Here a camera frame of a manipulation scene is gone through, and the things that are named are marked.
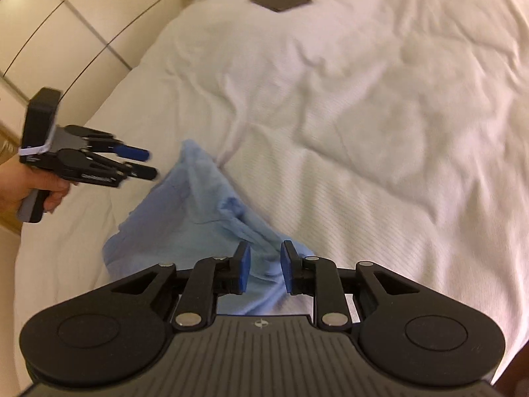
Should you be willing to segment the person's left hand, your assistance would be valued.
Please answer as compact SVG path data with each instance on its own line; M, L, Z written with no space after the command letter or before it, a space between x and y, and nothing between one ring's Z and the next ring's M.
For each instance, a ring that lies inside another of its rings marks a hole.
M76 182L66 181L45 170L22 164L16 156L0 167L1 212L17 211L33 190L48 191L44 211L53 212L69 194Z

